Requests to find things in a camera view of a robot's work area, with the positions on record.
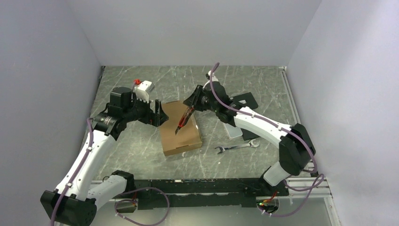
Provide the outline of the red utility knife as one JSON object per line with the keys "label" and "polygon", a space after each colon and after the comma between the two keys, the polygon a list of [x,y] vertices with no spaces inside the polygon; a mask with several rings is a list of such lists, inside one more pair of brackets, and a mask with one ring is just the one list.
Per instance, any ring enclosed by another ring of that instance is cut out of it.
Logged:
{"label": "red utility knife", "polygon": [[187,109],[183,113],[183,115],[182,115],[182,117],[181,117],[181,119],[180,119],[180,121],[179,121],[179,123],[177,125],[177,128],[175,130],[175,134],[177,134],[179,132],[179,130],[181,128],[183,128],[187,124],[187,122],[190,119],[191,115],[193,114],[194,110],[195,109],[193,107],[187,107]]}

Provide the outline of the brown cardboard express box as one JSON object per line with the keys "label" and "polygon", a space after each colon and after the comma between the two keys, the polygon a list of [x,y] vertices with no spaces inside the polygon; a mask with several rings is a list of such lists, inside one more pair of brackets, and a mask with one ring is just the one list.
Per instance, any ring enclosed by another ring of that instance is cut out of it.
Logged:
{"label": "brown cardboard express box", "polygon": [[181,101],[162,104],[162,110],[169,119],[160,129],[163,154],[171,156],[192,151],[202,147],[202,138],[194,114],[188,118],[186,125],[182,125],[188,107]]}

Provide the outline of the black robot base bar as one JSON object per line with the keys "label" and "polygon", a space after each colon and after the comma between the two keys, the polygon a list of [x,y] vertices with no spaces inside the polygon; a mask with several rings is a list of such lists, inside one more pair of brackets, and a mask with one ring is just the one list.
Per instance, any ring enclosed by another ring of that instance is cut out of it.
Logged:
{"label": "black robot base bar", "polygon": [[230,205],[252,208],[261,199],[288,195],[282,182],[269,186],[259,178],[137,179],[125,194],[115,198],[135,198],[139,210],[152,210]]}

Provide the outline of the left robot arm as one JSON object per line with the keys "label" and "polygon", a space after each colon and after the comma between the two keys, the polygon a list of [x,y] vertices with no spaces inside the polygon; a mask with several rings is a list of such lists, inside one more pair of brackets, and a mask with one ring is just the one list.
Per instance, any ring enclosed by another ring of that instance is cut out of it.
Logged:
{"label": "left robot arm", "polygon": [[154,89],[150,81],[133,87],[116,87],[110,100],[98,115],[87,119],[88,137],[72,167],[53,191],[44,191],[40,202],[50,218],[69,226],[88,226],[97,211],[110,199],[132,196],[136,190],[134,175],[117,170],[101,184],[92,180],[107,152],[116,143],[127,124],[139,121],[159,127],[168,120],[160,100],[151,109],[149,95]]}

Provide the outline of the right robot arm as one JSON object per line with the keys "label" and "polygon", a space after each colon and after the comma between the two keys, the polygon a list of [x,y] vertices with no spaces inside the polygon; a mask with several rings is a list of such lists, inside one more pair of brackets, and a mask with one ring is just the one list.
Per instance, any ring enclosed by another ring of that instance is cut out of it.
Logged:
{"label": "right robot arm", "polygon": [[259,189],[264,195],[273,194],[280,182],[289,176],[299,175],[314,159],[316,151],[304,125],[297,123],[291,126],[256,113],[229,97],[217,81],[198,85],[183,104],[189,112],[182,117],[180,127],[194,111],[212,111],[221,122],[250,131],[279,149],[279,160],[261,176]]}

